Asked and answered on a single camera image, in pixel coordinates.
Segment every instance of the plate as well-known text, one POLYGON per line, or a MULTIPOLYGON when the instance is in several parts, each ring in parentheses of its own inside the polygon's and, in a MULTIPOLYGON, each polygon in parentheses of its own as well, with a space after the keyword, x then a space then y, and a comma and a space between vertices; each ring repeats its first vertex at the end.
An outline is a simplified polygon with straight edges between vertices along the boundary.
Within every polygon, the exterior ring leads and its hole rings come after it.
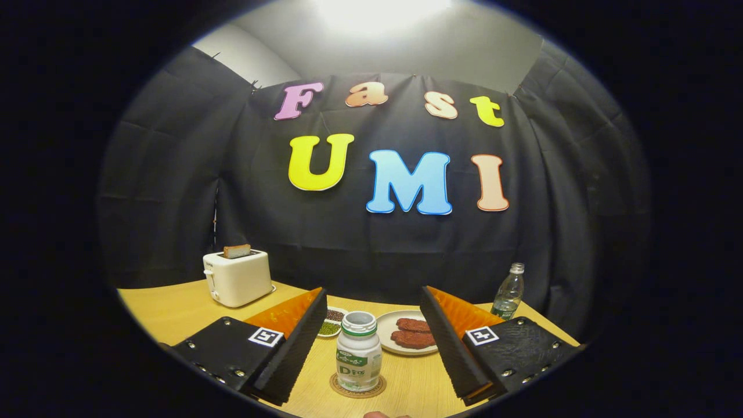
POLYGON ((422 356, 424 354, 435 353, 438 351, 438 347, 435 345, 416 350, 413 348, 401 347, 398 343, 394 342, 390 336, 392 336, 394 331, 399 330, 398 319, 400 318, 418 319, 420 321, 426 320, 421 311, 394 311, 381 315, 377 318, 377 335, 379 335, 382 347, 385 350, 403 356, 422 356))
MULTIPOLYGON (((347 315, 348 314, 348 311, 347 310, 341 309, 341 308, 336 308, 335 306, 328 306, 328 311, 338 311, 338 312, 343 313, 344 315, 347 315)), ((330 319, 325 319, 324 322, 328 322, 330 324, 340 325, 340 321, 333 321, 333 320, 330 320, 330 319)), ((330 337, 334 337, 334 336, 336 336, 338 334, 340 334, 340 328, 338 328, 338 330, 336 332, 332 333, 332 334, 317 334, 317 336, 318 337, 323 337, 323 338, 330 338, 330 337)))

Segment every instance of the table surface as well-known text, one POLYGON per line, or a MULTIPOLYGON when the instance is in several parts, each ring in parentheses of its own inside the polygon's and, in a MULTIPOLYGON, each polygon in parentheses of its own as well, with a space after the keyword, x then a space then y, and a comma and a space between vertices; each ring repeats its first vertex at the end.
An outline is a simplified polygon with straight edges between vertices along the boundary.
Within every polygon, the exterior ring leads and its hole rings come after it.
MULTIPOLYGON (((273 282, 276 291, 239 308, 229 308, 214 301, 206 280, 150 289, 119 289, 119 295, 130 313, 157 342, 176 345, 194 335, 218 318, 230 316, 244 320, 305 289, 273 282)), ((412 305, 365 302, 328 295, 328 305, 348 311, 362 310, 377 317, 403 309, 420 309, 412 305)), ((489 309, 491 303, 477 305, 489 309)), ((577 347, 566 332, 552 324, 526 303, 521 302, 515 317, 524 316, 577 347)), ((438 352, 425 356, 401 356, 384 351, 382 376, 387 388, 367 399, 351 399, 333 391, 330 376, 335 373, 336 338, 316 338, 302 372, 296 380, 289 402, 281 409, 301 417, 358 417, 369 411, 382 411, 390 417, 410 415, 414 418, 448 417, 474 408, 482 402, 464 406, 457 398, 449 375, 438 352)))

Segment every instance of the peach letter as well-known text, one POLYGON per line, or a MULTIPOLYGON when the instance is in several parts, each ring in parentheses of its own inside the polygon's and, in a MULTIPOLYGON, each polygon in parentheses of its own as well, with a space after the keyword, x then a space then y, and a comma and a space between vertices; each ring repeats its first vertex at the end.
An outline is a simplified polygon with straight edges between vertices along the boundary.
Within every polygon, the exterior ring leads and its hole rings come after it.
POLYGON ((477 207, 487 212, 508 209, 508 200, 503 197, 500 166, 503 160, 487 154, 472 156, 472 162, 480 170, 480 185, 482 197, 477 201, 477 207))
POLYGON ((438 91, 428 91, 424 95, 426 99, 425 107, 428 113, 444 119, 454 119, 457 117, 457 109, 452 104, 454 100, 444 93, 438 91))
POLYGON ((345 104, 350 107, 359 107, 366 104, 378 105, 389 99, 384 94, 384 85, 376 81, 361 83, 351 87, 351 95, 345 99, 345 104))

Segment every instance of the meat patty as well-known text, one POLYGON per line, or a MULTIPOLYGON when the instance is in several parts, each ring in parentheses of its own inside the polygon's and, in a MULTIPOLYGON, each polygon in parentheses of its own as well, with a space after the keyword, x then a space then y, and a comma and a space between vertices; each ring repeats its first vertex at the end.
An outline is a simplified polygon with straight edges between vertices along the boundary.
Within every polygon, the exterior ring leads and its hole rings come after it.
POLYGON ((394 331, 390 338, 399 346, 416 350, 436 345, 430 332, 394 331))
POLYGON ((419 321, 418 319, 400 318, 395 324, 403 331, 413 332, 431 332, 426 321, 419 321))

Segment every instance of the plastic bottle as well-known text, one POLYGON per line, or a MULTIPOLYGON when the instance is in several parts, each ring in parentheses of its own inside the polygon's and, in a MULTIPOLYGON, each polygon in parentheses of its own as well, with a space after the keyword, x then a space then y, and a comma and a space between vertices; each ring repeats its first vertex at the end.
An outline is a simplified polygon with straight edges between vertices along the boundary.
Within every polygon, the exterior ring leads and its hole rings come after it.
POLYGON ((335 353, 338 384, 354 392, 374 388, 382 369, 377 319, 368 312, 349 312, 343 317, 340 329, 335 353))
POLYGON ((508 321, 513 316, 516 308, 524 296, 524 265, 521 263, 511 264, 511 270, 506 280, 498 289, 498 294, 493 301, 490 313, 508 321))

